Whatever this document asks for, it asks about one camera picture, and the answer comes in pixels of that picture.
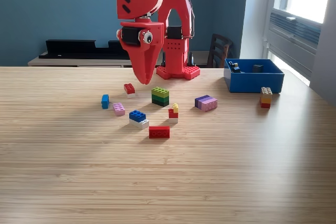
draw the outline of purple lego brick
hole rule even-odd
[[[206,97],[206,98],[204,98],[204,99],[199,100],[199,101],[198,101],[198,105],[197,105],[197,107],[198,107],[199,109],[201,109],[201,108],[202,108],[202,103],[203,103],[203,102],[206,102],[206,101],[208,101],[208,100],[211,100],[211,99],[213,99],[213,97]]]
[[[218,106],[217,99],[212,98],[212,99],[207,100],[207,101],[202,103],[201,110],[206,112],[206,111],[213,110],[213,109],[217,108],[217,106]]]
[[[204,99],[204,98],[207,98],[207,97],[209,97],[209,96],[208,96],[208,95],[205,95],[205,96],[203,96],[203,97],[196,98],[196,99],[195,99],[195,107],[198,108],[198,101],[199,101],[199,100]]]
[[[125,115],[125,109],[121,103],[114,103],[113,110],[114,110],[114,113],[118,116]]]

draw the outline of blue wall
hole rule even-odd
[[[191,50],[209,50],[212,33],[240,43],[245,6],[240,1],[232,0],[228,9],[225,0],[192,0],[196,36]],[[26,66],[46,50],[47,39],[96,39],[97,46],[106,47],[120,28],[116,0],[0,0],[0,7],[2,66]],[[171,21],[179,23],[176,15]]]
[[[216,0],[213,32],[234,43],[233,55],[239,57],[242,43],[246,0]]]

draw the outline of wooden chair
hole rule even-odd
[[[224,68],[224,60],[228,57],[233,42],[219,34],[212,34],[211,46],[208,57],[208,68]]]

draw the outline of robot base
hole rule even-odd
[[[182,74],[171,74],[166,71],[165,67],[159,66],[156,69],[156,73],[165,80],[170,78],[192,80],[200,75],[201,69],[199,67],[183,67]]]

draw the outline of yellow lego brick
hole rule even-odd
[[[271,104],[272,103],[272,99],[270,98],[263,98],[261,97],[261,103],[267,103],[267,104]]]
[[[261,88],[260,100],[262,103],[272,103],[272,91],[270,88]]]
[[[169,91],[156,87],[154,89],[152,89],[152,94],[156,95],[157,97],[161,97],[161,98],[167,98],[169,97]]]
[[[173,110],[174,110],[174,113],[178,113],[178,105],[177,105],[177,103],[174,103],[173,104]]]

